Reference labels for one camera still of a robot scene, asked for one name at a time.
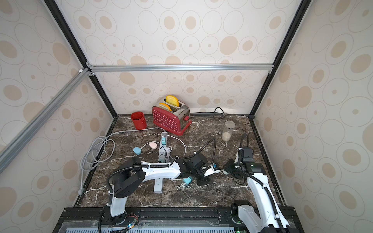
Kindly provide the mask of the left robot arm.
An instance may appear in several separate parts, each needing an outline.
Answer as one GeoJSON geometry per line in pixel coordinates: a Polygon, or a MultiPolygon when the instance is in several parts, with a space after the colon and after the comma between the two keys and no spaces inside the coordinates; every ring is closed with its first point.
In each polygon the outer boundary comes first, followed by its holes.
{"type": "Polygon", "coordinates": [[[198,186],[212,184],[209,178],[220,172],[214,162],[217,140],[209,140],[193,155],[175,157],[167,163],[148,163],[137,157],[123,163],[106,178],[109,193],[110,220],[113,225],[122,225],[126,217],[126,203],[138,187],[146,181],[157,179],[187,179],[191,177],[198,186]]]}

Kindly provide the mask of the blue earbud case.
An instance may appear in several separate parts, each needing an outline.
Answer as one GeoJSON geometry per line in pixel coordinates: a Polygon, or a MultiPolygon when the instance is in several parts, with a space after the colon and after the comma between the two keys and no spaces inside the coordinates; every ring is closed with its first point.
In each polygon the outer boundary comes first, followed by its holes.
{"type": "Polygon", "coordinates": [[[142,153],[142,150],[141,148],[139,147],[134,147],[133,148],[133,152],[136,154],[136,155],[140,155],[142,153]]]}

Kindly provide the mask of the pink earbud case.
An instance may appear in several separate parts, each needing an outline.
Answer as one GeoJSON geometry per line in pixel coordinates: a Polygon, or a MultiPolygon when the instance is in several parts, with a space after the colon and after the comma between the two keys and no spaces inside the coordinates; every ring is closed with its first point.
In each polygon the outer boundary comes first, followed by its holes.
{"type": "Polygon", "coordinates": [[[158,147],[157,143],[154,142],[154,141],[150,142],[150,143],[149,143],[149,146],[150,146],[150,148],[153,149],[153,150],[157,149],[157,147],[158,147]]]}

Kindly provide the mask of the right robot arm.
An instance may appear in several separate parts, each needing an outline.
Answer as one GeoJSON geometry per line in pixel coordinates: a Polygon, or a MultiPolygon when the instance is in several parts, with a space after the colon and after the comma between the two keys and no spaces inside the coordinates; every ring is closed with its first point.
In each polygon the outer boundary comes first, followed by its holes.
{"type": "Polygon", "coordinates": [[[292,228],[278,206],[266,171],[261,163],[254,161],[254,152],[249,147],[249,135],[241,136],[236,159],[230,159],[223,166],[224,173],[233,178],[243,179],[253,193],[258,213],[250,204],[235,204],[233,213],[250,233],[298,233],[292,228]]]}

